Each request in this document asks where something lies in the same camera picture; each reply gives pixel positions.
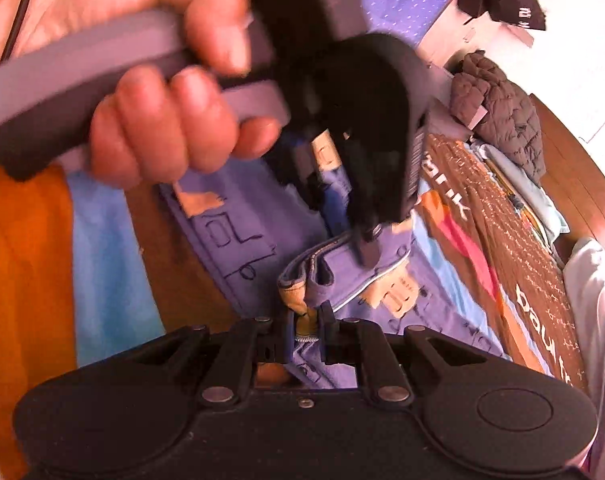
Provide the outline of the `person's left hand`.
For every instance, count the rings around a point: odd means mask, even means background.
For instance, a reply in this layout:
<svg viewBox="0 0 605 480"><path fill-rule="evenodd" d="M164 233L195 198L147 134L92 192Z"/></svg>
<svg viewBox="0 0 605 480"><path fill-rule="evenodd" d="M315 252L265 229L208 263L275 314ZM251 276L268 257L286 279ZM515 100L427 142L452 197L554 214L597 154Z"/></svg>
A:
<svg viewBox="0 0 605 480"><path fill-rule="evenodd" d="M272 148L219 80L252 68L249 0L0 0L0 167L25 181L86 145L116 188Z"/></svg>

